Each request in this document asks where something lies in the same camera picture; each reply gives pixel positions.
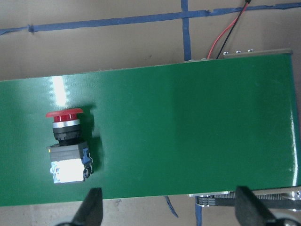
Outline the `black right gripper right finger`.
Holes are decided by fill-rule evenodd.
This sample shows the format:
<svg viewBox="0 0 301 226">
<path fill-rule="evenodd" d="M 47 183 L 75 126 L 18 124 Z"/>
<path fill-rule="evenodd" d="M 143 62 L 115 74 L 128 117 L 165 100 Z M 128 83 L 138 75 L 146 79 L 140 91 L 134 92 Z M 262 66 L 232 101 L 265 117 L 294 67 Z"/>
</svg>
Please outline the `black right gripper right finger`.
<svg viewBox="0 0 301 226">
<path fill-rule="evenodd" d="M 282 225 L 247 186 L 237 186 L 235 196 L 235 215 L 241 226 Z"/>
</svg>

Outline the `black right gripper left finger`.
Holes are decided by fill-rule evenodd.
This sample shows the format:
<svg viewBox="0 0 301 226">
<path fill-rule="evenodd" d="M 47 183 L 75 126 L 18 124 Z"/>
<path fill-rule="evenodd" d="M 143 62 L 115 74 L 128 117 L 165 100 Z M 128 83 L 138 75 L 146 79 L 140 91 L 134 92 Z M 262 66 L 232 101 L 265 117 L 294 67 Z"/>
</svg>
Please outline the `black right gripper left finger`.
<svg viewBox="0 0 301 226">
<path fill-rule="evenodd" d="M 91 188 L 71 220 L 71 226 L 100 226 L 103 220 L 101 188 Z"/>
</svg>

